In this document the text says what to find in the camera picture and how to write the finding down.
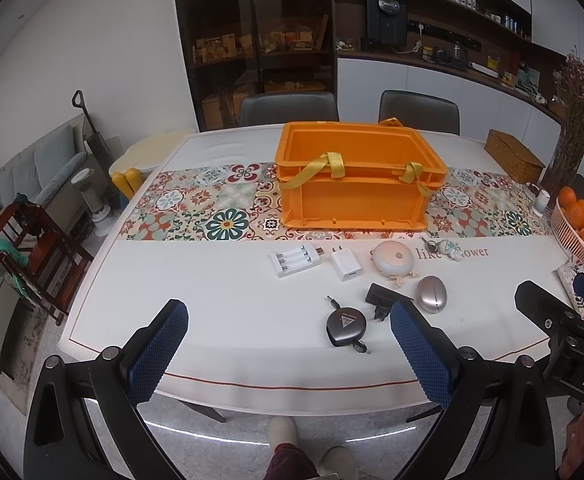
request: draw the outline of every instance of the pink plastic basket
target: pink plastic basket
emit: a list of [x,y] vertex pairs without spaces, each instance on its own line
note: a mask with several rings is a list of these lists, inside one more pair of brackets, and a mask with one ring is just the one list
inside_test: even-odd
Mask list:
[[563,212],[558,203],[554,206],[552,216],[550,216],[550,226],[552,233],[559,242],[559,245],[570,257],[574,257],[576,263],[584,267],[584,241],[576,233],[573,227],[563,216]]

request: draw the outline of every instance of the metal screw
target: metal screw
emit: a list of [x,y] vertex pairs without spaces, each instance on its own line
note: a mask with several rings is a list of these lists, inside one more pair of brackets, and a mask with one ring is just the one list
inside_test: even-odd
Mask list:
[[108,346],[101,355],[106,361],[111,361],[118,355],[118,348],[115,346]]
[[58,364],[58,356],[51,355],[46,359],[46,368],[54,368]]
[[468,361],[476,359],[477,356],[476,350],[471,346],[461,346],[461,348],[459,348],[458,351],[460,352],[461,357],[463,359],[466,359]]
[[521,364],[524,365],[525,368],[531,368],[534,366],[534,359],[531,358],[529,355],[522,355],[520,359]]

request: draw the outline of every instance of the floral tile pattern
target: floral tile pattern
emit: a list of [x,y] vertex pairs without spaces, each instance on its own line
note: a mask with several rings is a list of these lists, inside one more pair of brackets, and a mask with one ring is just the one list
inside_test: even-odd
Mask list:
[[[300,230],[281,223],[272,162],[164,171],[124,222],[124,240],[347,240],[392,231]],[[450,168],[425,212],[431,238],[550,235],[549,215],[531,211],[507,175]]]

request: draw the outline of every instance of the sofa cushion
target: sofa cushion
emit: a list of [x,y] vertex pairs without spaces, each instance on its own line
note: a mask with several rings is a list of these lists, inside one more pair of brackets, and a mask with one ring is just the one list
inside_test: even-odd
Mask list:
[[41,204],[43,207],[50,205],[50,202],[52,202],[52,199],[57,194],[58,190],[61,189],[68,178],[76,173],[87,158],[88,155],[84,152],[79,152],[73,156],[70,161],[61,168],[61,171],[59,171],[54,178],[48,182],[48,185],[41,190],[32,202],[35,204]]
[[12,170],[14,177],[14,192],[23,193],[32,200],[41,192],[38,182],[37,167],[34,165],[34,151],[21,153]]
[[34,164],[41,189],[45,188],[75,155],[74,132],[69,124],[37,145],[34,149]]
[[0,174],[0,206],[5,207],[14,202],[16,192],[14,190],[14,167],[10,166]]

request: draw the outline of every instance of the red wooden chair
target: red wooden chair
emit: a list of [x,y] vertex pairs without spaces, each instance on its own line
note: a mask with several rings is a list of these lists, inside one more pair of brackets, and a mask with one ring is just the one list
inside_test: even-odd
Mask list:
[[30,202],[14,202],[5,208],[0,215],[0,238],[28,254],[27,265],[21,267],[8,253],[0,252],[3,267],[20,278],[30,300],[60,325],[92,255],[40,205]]

